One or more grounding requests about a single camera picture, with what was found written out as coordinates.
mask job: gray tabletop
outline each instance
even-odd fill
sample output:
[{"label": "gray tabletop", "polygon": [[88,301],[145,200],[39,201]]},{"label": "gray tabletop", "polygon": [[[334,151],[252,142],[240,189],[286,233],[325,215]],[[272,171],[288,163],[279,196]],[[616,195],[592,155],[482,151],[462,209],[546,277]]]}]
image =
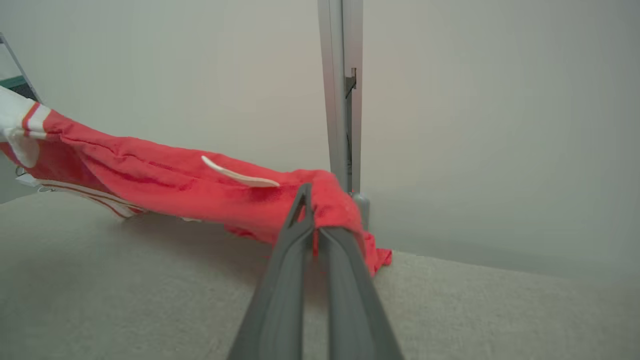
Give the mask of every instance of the gray tabletop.
[{"label": "gray tabletop", "polygon": [[[270,246],[72,195],[0,205],[0,359],[224,359]],[[305,359],[326,359],[310,264]],[[639,359],[640,290],[396,252],[374,282],[407,359]]]}]

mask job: red fabric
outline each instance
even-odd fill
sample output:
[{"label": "red fabric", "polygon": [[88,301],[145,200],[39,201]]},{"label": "red fabric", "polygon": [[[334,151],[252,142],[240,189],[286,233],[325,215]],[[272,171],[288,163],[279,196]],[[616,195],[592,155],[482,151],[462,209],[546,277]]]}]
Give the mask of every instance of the red fabric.
[{"label": "red fabric", "polygon": [[[44,130],[47,139],[38,140],[38,162],[28,169],[42,183],[85,186],[158,213],[223,223],[233,233],[272,244],[298,188],[312,183],[316,227],[345,227],[362,238],[372,274],[391,263],[391,251],[376,249],[374,236],[362,229],[357,206],[327,171],[276,172],[222,154],[110,136],[55,111],[44,121]],[[7,144],[2,149],[16,161]],[[238,183],[210,169],[202,155],[231,171],[271,179],[280,186],[253,188]]]}]

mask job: red cloth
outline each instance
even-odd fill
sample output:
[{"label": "red cloth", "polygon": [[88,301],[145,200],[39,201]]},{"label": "red cloth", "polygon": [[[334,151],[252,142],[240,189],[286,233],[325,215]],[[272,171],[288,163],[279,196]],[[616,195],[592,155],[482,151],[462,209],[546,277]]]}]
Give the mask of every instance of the red cloth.
[{"label": "red cloth", "polygon": [[[79,185],[97,190],[92,192],[92,199],[122,217],[126,217],[123,211],[109,203],[130,204],[128,208],[133,213],[147,209],[222,223],[233,233],[274,244],[298,188],[303,183],[312,183],[316,227],[345,227],[364,239],[365,262],[372,274],[391,263],[391,251],[376,249],[374,236],[362,229],[356,204],[327,171],[277,172],[222,154],[110,136],[55,111],[46,116],[42,129],[29,129],[29,119],[22,121],[22,126],[25,130],[46,133],[44,140],[37,140],[40,151],[36,165],[27,169],[33,177],[44,185],[61,189],[65,187],[61,183],[67,183],[67,187],[74,189],[78,187],[73,185]],[[20,165],[7,143],[0,147]],[[223,168],[271,179],[280,186],[254,188],[238,183],[210,169],[201,160],[202,155]]]}]

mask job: green strip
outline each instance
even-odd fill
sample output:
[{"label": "green strip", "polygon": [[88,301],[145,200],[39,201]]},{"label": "green strip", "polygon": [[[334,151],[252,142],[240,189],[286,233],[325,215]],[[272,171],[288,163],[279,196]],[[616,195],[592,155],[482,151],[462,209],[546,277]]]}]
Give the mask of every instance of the green strip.
[{"label": "green strip", "polygon": [[16,76],[15,78],[0,80],[0,86],[7,89],[15,88],[16,86],[26,83],[27,81],[24,79],[24,76]]}]

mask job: white partition panel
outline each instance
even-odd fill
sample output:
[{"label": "white partition panel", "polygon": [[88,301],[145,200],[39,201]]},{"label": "white partition panel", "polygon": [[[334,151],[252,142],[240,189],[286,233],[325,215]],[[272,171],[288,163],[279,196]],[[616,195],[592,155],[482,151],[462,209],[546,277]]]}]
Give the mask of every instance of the white partition panel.
[{"label": "white partition panel", "polygon": [[640,268],[640,3],[364,2],[380,245],[561,275]]},{"label": "white partition panel", "polygon": [[0,0],[43,103],[95,129],[329,169],[317,1]]}]

